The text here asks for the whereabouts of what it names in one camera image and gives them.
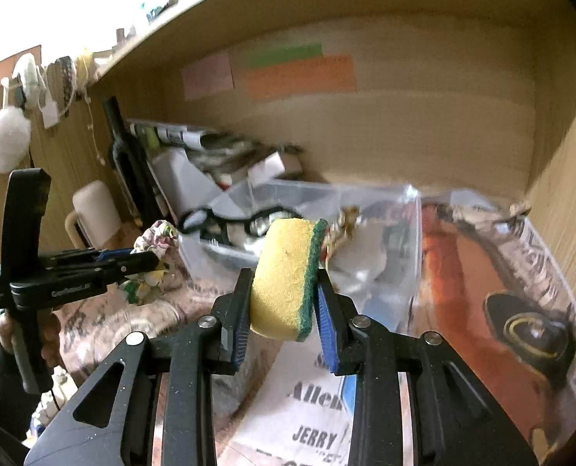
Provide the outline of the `person's left hand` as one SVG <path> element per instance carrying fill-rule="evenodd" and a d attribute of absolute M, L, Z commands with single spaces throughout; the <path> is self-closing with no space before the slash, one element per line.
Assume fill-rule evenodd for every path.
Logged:
<path fill-rule="evenodd" d="M 10 314 L 5 311 L 0 315 L 0 345 L 3 350 L 10 355 L 14 355 L 16 347 L 16 330 L 19 327 L 26 329 L 26 324 L 19 324 Z M 28 334 L 28 338 L 36 341 L 40 346 L 41 359 L 50 368 L 58 366 L 61 362 L 60 357 L 60 321 L 55 313 L 48 310 L 41 310 L 37 315 L 37 324 L 34 330 Z"/>

